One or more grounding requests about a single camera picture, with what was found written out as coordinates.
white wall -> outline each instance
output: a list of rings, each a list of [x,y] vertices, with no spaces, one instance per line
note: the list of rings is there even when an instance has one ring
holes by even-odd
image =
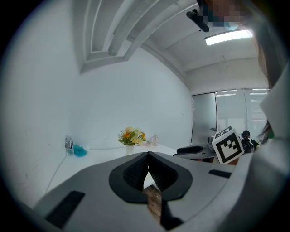
[[[258,59],[238,59],[208,65],[187,72],[185,79],[192,94],[236,88],[268,87]]]
[[[126,41],[123,53],[129,47]],[[76,143],[91,149],[120,147],[126,126],[141,128],[148,139],[171,148],[187,146],[192,130],[188,88],[162,62],[139,48],[124,63],[104,66],[77,80],[71,113]]]
[[[1,70],[1,171],[16,197],[34,206],[65,157],[71,82],[78,77],[72,1],[34,12]]]

door frame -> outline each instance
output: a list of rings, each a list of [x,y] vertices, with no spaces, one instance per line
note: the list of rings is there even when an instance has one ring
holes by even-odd
[[[214,93],[214,100],[216,103],[216,130],[218,129],[218,108],[217,108],[217,94],[216,92],[205,92],[205,93],[200,93],[200,94],[192,94],[191,95],[191,99],[192,99],[192,129],[191,129],[191,140],[190,140],[190,145],[192,145],[192,137],[193,137],[193,118],[194,118],[194,101],[193,101],[193,97],[194,96],[199,96],[199,95],[204,95],[204,94],[209,94],[209,93]]]

black rubber pad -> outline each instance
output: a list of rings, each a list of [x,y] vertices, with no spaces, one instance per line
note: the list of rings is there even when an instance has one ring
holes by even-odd
[[[65,199],[63,199],[46,217],[46,220],[61,229],[73,214],[73,211],[77,208],[84,196],[84,193],[71,191]]]
[[[208,173],[215,175],[215,176],[225,177],[225,178],[231,177],[230,172],[224,172],[224,171],[219,171],[219,170],[215,170],[215,169],[210,170]]]

black chair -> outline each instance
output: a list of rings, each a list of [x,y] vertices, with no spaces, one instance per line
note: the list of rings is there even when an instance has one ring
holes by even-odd
[[[213,152],[207,144],[203,146],[187,146],[178,148],[176,152],[177,153],[173,156],[189,160],[203,159],[204,161],[208,161],[210,158],[216,156],[215,152]]]

ceiling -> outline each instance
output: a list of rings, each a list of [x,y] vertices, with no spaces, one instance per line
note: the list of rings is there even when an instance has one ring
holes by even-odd
[[[128,61],[142,47],[162,61],[181,80],[187,72],[213,63],[257,57],[252,39],[236,39],[207,46],[208,33],[186,17],[198,8],[196,0],[87,0],[74,12],[75,41],[82,44],[78,55],[81,71]],[[127,51],[121,47],[132,42]]]

